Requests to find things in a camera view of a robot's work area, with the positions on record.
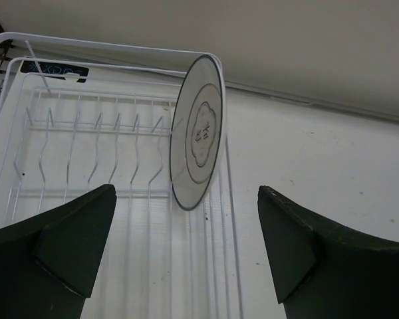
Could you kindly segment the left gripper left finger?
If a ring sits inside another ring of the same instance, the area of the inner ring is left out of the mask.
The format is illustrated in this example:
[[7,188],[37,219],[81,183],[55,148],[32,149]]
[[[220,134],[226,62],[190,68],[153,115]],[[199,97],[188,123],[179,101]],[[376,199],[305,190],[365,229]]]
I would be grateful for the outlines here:
[[0,228],[0,318],[80,318],[115,207],[116,189],[104,184]]

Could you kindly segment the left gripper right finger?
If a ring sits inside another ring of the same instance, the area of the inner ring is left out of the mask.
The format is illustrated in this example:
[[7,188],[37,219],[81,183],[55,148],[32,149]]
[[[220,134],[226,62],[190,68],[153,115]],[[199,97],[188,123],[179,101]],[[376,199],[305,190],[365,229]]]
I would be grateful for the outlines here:
[[306,209],[271,187],[258,214],[288,318],[399,318],[399,243]]

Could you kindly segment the white plate green rim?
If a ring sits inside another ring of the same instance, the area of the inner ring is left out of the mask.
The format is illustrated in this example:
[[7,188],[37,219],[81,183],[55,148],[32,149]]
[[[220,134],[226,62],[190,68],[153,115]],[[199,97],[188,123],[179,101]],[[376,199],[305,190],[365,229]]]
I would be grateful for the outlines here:
[[174,199],[194,210],[210,191],[227,137],[226,89],[216,56],[203,54],[182,82],[170,136],[170,181]]

